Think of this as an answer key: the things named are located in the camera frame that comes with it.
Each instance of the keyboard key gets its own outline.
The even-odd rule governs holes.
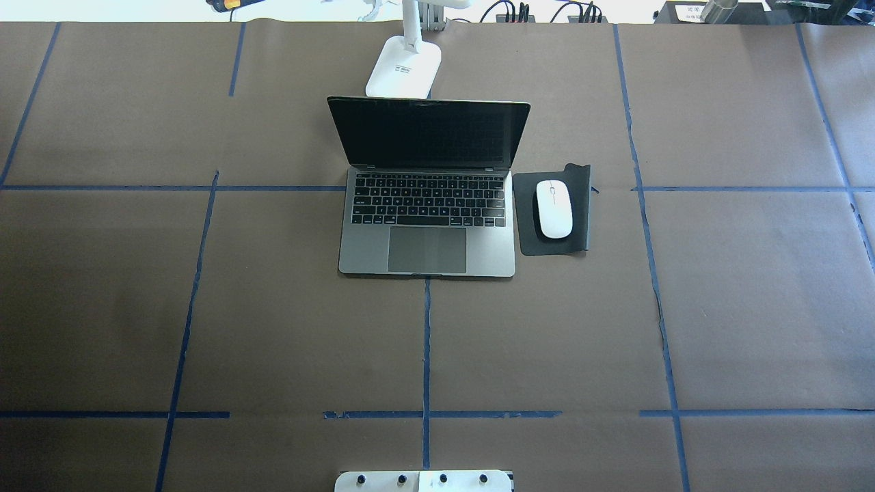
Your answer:
[[[398,223],[405,226],[448,226],[450,225],[450,218],[398,215]]]
[[[353,215],[373,214],[376,209],[373,205],[353,205]]]

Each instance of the laptop screen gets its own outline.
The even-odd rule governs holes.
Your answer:
[[[510,167],[526,102],[328,98],[351,165],[428,169]]]

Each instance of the black mouse pad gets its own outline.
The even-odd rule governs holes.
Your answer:
[[[541,181],[558,179],[568,187],[571,234],[562,239],[550,239],[541,233],[535,189]],[[527,257],[567,255],[590,248],[590,190],[592,174],[589,165],[565,165],[563,172],[527,172],[514,174],[516,225],[520,233],[520,251]]]

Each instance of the white mouse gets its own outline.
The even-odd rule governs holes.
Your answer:
[[[535,188],[541,232],[550,239],[562,239],[571,234],[571,197],[568,187],[559,179],[541,181]]]

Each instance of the space bar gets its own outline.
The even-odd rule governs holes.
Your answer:
[[[398,215],[398,223],[403,226],[448,226],[450,225],[450,217]]]

